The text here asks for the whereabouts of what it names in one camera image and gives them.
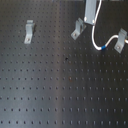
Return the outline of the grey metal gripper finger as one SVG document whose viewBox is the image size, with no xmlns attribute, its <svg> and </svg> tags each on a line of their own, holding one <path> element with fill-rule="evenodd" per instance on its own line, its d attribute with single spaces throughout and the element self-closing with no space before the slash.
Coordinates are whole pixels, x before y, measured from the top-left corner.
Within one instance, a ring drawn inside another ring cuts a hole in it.
<svg viewBox="0 0 128 128">
<path fill-rule="evenodd" d="M 86 0 L 84 22 L 93 25 L 95 23 L 97 0 Z"/>
</svg>

